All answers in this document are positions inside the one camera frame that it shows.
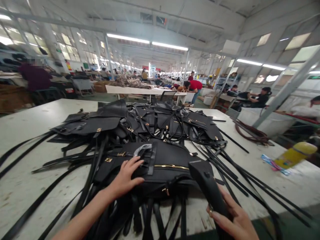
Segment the gold zipper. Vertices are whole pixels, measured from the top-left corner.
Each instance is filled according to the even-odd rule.
[[[176,166],[176,165],[173,165],[173,164],[155,164],[154,165],[155,167],[168,167],[168,168],[180,168],[180,169],[184,169],[184,170],[189,170],[189,168],[187,167],[182,167],[182,166]]]

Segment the human hand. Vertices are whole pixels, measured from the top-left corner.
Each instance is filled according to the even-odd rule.
[[[210,211],[209,207],[207,207],[209,216],[235,240],[259,240],[248,214],[219,184],[218,187],[227,204],[228,211],[233,216],[233,222],[217,212]]]
[[[133,157],[129,161],[124,161],[121,165],[120,172],[115,179],[106,188],[111,192],[114,200],[129,192],[135,186],[143,183],[141,177],[131,179],[133,172],[144,162],[140,160],[140,156]]]

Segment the maroon shirt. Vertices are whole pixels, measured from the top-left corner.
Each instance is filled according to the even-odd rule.
[[[50,79],[52,76],[43,68],[24,63],[18,70],[22,77],[28,81],[28,90],[34,92],[51,87]]]

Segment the black shirt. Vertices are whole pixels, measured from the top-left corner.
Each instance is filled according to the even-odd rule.
[[[269,100],[269,95],[259,94],[256,99],[258,100],[258,102],[252,103],[251,107],[252,108],[264,108],[267,101]]]

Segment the right hand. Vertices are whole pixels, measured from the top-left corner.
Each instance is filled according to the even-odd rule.
[[[207,212],[224,231],[229,233],[235,240],[259,240],[248,214],[233,200],[233,198],[218,184],[227,208],[233,216],[233,222],[227,217],[210,211]]]

